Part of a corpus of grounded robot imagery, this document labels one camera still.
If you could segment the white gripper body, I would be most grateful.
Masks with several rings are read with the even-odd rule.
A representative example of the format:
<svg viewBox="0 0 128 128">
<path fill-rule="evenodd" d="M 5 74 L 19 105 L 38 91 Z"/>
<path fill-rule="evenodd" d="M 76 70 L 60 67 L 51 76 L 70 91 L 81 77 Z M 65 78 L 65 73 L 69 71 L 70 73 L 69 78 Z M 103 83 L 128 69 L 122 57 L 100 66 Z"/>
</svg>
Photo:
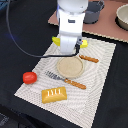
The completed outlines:
<svg viewBox="0 0 128 128">
<path fill-rule="evenodd" d="M 59 9 L 58 15 L 60 52 L 62 54 L 71 54 L 77 43 L 77 39 L 82 35 L 85 14 L 70 14 Z"/>
</svg>

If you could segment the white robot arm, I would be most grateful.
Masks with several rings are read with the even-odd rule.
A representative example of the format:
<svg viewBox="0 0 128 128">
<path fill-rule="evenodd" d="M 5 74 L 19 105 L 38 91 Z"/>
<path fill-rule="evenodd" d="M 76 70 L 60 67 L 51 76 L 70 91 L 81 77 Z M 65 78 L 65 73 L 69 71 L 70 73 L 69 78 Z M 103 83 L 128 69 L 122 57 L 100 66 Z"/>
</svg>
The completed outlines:
<svg viewBox="0 0 128 128">
<path fill-rule="evenodd" d="M 71 54 L 82 36 L 83 20 L 88 0 L 57 0 L 60 52 Z"/>
</svg>

